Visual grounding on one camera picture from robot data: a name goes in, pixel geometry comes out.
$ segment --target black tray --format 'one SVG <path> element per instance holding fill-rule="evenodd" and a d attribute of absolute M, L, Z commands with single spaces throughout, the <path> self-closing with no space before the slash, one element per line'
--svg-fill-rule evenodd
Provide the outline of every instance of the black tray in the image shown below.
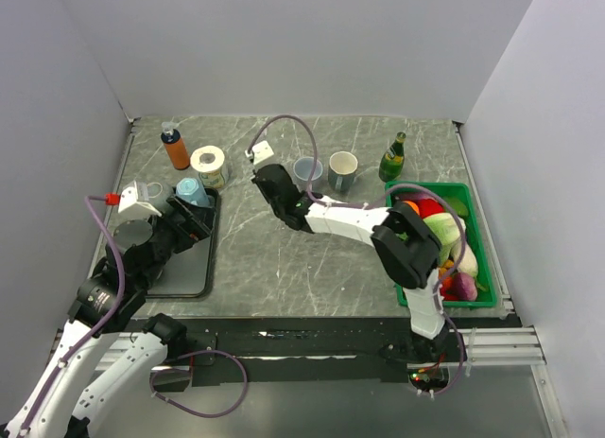
<path fill-rule="evenodd" d="M 197 298 L 203 299 L 213 288 L 216 236 L 220 215 L 220 196 L 212 187 L 205 187 L 206 194 L 215 204 L 214 222 L 205 222 L 211 227 L 210 237 L 195 244 L 191 249 L 174 254 L 164 266 L 164 271 L 147 298 Z"/>

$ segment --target cable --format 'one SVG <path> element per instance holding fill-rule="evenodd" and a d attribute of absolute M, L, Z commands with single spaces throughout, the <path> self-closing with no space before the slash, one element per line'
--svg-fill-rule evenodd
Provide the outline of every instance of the cable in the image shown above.
<path fill-rule="evenodd" d="M 124 273 L 124 264 L 122 263 L 122 255 L 120 254 L 120 251 L 118 250 L 117 245 L 115 244 L 115 241 L 113 240 L 112 234 L 110 233 L 108 228 L 103 223 L 103 220 L 101 220 L 101 218 L 98 216 L 95 209 L 93 208 L 93 204 L 91 202 L 92 200 L 105 201 L 106 198 L 98 197 L 98 196 L 88 196 L 84 199 L 84 201 L 86 202 L 86 207 L 88 208 L 91 215 L 93 216 L 93 219 L 95 220 L 96 226 L 101 230 L 101 233 L 107 239 L 107 243 L 109 244 L 110 248 L 112 249 L 113 257 L 115 258 L 115 265 L 117 268 L 117 278 L 118 278 L 118 287 L 117 287 L 115 301 L 113 302 L 113 305 L 108 310 L 108 312 L 105 315 L 103 315 L 103 318 L 101 318 L 99 320 L 99 322 L 91 328 L 90 331 L 88 331 L 79 341 L 77 341 L 69 350 L 67 350 L 67 352 L 63 355 L 62 358 L 59 358 L 58 364 L 53 368 L 52 372 L 50 373 L 50 375 L 44 382 L 42 388 L 40 389 L 40 391 L 38 392 L 38 395 L 36 396 L 36 399 L 31 404 L 31 408 L 29 409 L 29 412 L 27 413 L 26 419 L 21 424 L 20 433 L 22 434 L 22 436 L 24 433 L 28 433 L 29 427 L 31 426 L 32 421 L 34 420 L 34 417 L 40 410 L 40 407 L 41 407 L 42 403 L 44 402 L 44 399 L 48 395 L 50 388 L 52 387 L 53 383 L 57 379 L 57 376 L 59 375 L 61 370 L 64 369 L 65 367 L 67 367 L 69 359 L 76 354 L 76 352 L 82 347 L 82 345 L 84 343 L 86 343 L 89 339 L 92 338 L 92 336 L 94 334 L 96 334 L 100 329 L 103 328 L 103 326 L 110 320 L 110 318 L 113 316 L 113 314 L 116 312 L 116 310 L 120 307 L 120 305 L 122 303 L 122 299 L 124 298 L 126 279 L 125 279 L 125 273 Z"/>
<path fill-rule="evenodd" d="M 465 353 L 464 340 L 463 340 L 462 336 L 460 335 L 460 333 L 458 332 L 458 329 L 454 325 L 454 322 L 445 313 L 445 310 L 443 310 L 443 306 L 439 301 L 440 285 L 443 283 L 443 280 L 445 280 L 450 274 L 452 274 L 456 270 L 456 268 L 462 261 L 462 258 L 464 257 L 464 252 L 466 251 L 466 245 L 467 245 L 466 232 L 464 231 L 464 227 L 462 227 L 462 222 L 460 221 L 458 214 L 456 213 L 454 208 L 452 208 L 452 206 L 450 206 L 450 204 L 447 201 L 445 201 L 444 199 L 442 199 L 439 195 L 435 194 L 433 191 L 428 190 L 425 187 L 422 187 L 421 185 L 412 184 L 412 183 L 396 184 L 396 185 L 390 187 L 389 189 L 387 189 L 385 191 L 385 193 L 383 195 L 381 195 L 378 200 L 376 200 L 370 204 L 344 203 L 344 202 L 327 203 L 325 201 L 321 201 L 321 200 L 317 199 L 313 195 L 311 182 L 313 179 L 313 174 L 315 173 L 315 168 L 317 167 L 317 164 L 318 164 L 318 157 L 319 157 L 318 156 L 318 146 L 317 146 L 317 143 L 315 140 L 315 135 L 313 135 L 313 131 L 311 130 L 311 128 L 309 128 L 309 126 L 302 119 L 298 118 L 297 116 L 294 116 L 293 114 L 278 114 L 277 116 L 273 116 L 272 118 L 268 119 L 265 122 L 265 124 L 263 124 L 263 126 L 261 126 L 261 128 L 258 130 L 258 132 L 252 138 L 252 141 L 248 146 L 247 153 L 250 153 L 252 151 L 252 147 L 256 143 L 256 140 L 258 140 L 258 138 L 262 135 L 262 133 L 265 131 L 265 129 L 268 128 L 275 121 L 279 121 L 280 119 L 291 119 L 291 120 L 294 120 L 294 121 L 300 123 L 304 127 L 306 132 L 309 134 L 309 138 L 311 139 L 311 147 L 313 148 L 313 166 L 311 167 L 311 172 L 309 173 L 309 178 L 307 179 L 305 190 L 306 190 L 307 196 L 309 197 L 309 199 L 312 202 L 321 204 L 323 206 L 331 206 L 331 207 L 336 207 L 336 208 L 373 209 L 376 207 L 381 207 L 383 205 L 383 203 L 385 202 L 385 198 L 388 197 L 389 194 L 392 194 L 393 192 L 395 192 L 398 189 L 403 189 L 403 188 L 414 189 L 414 190 L 418 190 L 420 192 L 427 194 L 429 197 L 431 197 L 432 199 L 437 201 L 437 203 L 439 203 L 441 206 L 443 206 L 445 208 L 445 210 L 447 210 L 447 212 L 450 213 L 452 215 L 452 217 L 454 218 L 454 222 L 456 223 L 456 226 L 458 227 L 458 231 L 460 232 L 460 239 L 462 241 L 462 249 L 460 251 L 460 256 L 458 257 L 458 259 L 454 260 L 454 264 L 446 272 L 443 273 L 443 275 L 439 278 L 439 280 L 435 283 L 435 286 L 433 287 L 433 297 L 435 298 L 435 304 L 437 306 L 437 310 L 439 310 L 441 312 L 441 315 L 443 315 L 443 319 L 447 322 L 449 328 L 452 329 L 456 333 L 456 337 L 458 339 L 458 347 L 460 350 L 460 358 L 459 358 L 458 370 L 456 371 L 456 374 L 452 378 L 452 381 L 445 388 L 443 388 L 436 394 L 440 394 L 440 393 L 447 391 L 460 378 L 460 375 L 462 373 L 462 366 L 464 365 L 464 353 Z"/>
<path fill-rule="evenodd" d="M 232 360 L 233 362 L 235 362 L 235 364 L 237 364 L 237 367 L 239 367 L 239 370 L 242 372 L 242 375 L 244 377 L 244 387 L 242 388 L 242 394 L 239 395 L 239 397 L 237 398 L 237 400 L 235 400 L 235 403 L 232 404 L 231 407 L 229 407 L 227 410 L 225 410 L 224 412 L 215 412 L 215 413 L 208 413 L 208 412 L 196 412 L 195 410 L 191 410 L 188 407 L 185 407 L 184 405 L 180 404 L 179 402 L 176 402 L 174 400 L 172 400 L 171 398 L 166 397 L 165 395 L 162 395 L 160 393 L 158 393 L 155 389 L 155 386 L 153 385 L 153 381 L 155 380 L 155 378 L 159 375 L 159 374 L 166 374 L 166 373 L 171 373 L 171 374 L 189 374 L 189 371 L 187 370 L 182 370 L 182 369 L 164 369 L 160 372 L 156 372 L 155 374 L 153 374 L 151 376 L 151 378 L 149 379 L 149 388 L 151 388 L 151 392 L 153 393 L 154 396 L 158 397 L 159 399 L 163 400 L 166 403 L 169 403 L 170 405 L 172 405 L 173 407 L 177 407 L 179 410 L 182 410 L 184 412 L 188 412 L 189 414 L 193 414 L 194 416 L 197 417 L 204 417 L 207 419 L 213 419 L 216 417 L 221 417 L 221 416 L 226 416 L 227 414 L 229 414 L 230 412 L 233 412 L 237 407 L 239 407 L 239 405 L 244 401 L 244 397 L 246 396 L 246 392 L 248 391 L 248 375 L 246 374 L 246 369 L 244 368 L 244 365 L 233 355 L 230 355 L 229 353 L 226 353 L 224 351 L 220 351 L 220 350 L 199 350 L 199 351 L 194 351 L 193 353 L 187 353 L 186 355 L 180 355 L 178 359 L 186 359 L 186 358 L 192 358 L 194 356 L 197 355 L 221 355 L 224 356 L 225 358 L 228 358 L 230 360 Z"/>

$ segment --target green glass bottle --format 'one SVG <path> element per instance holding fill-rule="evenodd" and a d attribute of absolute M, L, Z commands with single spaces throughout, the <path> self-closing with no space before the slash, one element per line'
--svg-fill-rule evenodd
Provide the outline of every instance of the green glass bottle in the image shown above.
<path fill-rule="evenodd" d="M 380 161 L 380 167 L 378 168 L 378 176 L 385 183 L 396 180 L 401 175 L 401 170 L 404 168 L 404 142 L 406 141 L 406 134 L 404 132 L 397 132 L 395 141 L 387 149 L 385 155 L 382 156 Z"/>

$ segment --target bottle cap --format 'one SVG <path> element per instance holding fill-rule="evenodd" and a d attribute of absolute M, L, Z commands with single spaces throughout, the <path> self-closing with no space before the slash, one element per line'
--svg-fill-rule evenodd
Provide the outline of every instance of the bottle cap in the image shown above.
<path fill-rule="evenodd" d="M 181 139 L 179 131 L 177 131 L 177 123 L 165 121 L 162 123 L 162 141 L 164 143 L 176 143 Z"/>

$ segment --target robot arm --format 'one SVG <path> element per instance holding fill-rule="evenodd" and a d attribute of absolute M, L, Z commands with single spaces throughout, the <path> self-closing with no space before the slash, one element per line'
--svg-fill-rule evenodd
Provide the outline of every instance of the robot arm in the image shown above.
<path fill-rule="evenodd" d="M 447 328 L 441 297 L 433 290 L 441 244 L 423 220 L 402 202 L 371 210 L 315 203 L 292 183 L 283 166 L 272 163 L 273 157 L 266 141 L 249 154 L 255 169 L 252 182 L 275 216 L 293 230 L 340 235 L 372 245 L 388 276 L 404 288 L 412 331 L 430 341 L 442 341 Z M 337 202 L 313 194 L 323 202 Z"/>
<path fill-rule="evenodd" d="M 150 368 L 161 363 L 171 349 L 183 348 L 185 327 L 162 314 L 147 323 L 142 337 L 114 366 L 87 387 L 99 361 L 145 303 L 152 286 L 172 254 L 185 251 L 210 235 L 214 208 L 201 208 L 180 200 L 172 191 L 165 200 L 150 202 L 145 184 L 129 184 L 122 195 L 120 214 L 129 220 L 113 234 L 125 267 L 126 288 L 116 313 L 97 335 L 67 361 L 62 357 L 108 313 L 117 301 L 117 267 L 109 247 L 93 275 L 78 289 L 69 310 L 57 351 L 33 393 L 0 436 L 58 438 L 93 436 L 114 404 Z M 22 429 L 43 387 L 48 390 L 29 427 Z"/>

